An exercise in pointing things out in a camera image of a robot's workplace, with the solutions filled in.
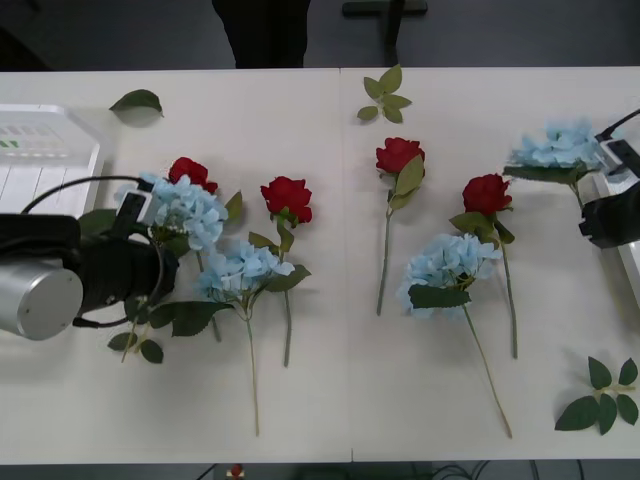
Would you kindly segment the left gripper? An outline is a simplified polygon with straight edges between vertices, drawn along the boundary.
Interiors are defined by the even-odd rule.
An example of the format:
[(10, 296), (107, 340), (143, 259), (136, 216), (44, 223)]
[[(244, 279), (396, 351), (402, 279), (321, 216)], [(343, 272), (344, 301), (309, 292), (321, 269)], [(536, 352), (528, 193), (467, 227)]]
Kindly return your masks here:
[(131, 242), (132, 270), (130, 297), (147, 296), (152, 303), (173, 292), (179, 261), (165, 247)]

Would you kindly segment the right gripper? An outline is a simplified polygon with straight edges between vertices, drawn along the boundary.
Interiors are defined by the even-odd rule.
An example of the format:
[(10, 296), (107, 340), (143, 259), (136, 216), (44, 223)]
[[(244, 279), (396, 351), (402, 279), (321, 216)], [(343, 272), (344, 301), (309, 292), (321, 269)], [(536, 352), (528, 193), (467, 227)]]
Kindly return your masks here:
[(638, 187), (588, 202), (581, 214), (581, 234), (601, 249), (627, 245), (640, 238)]

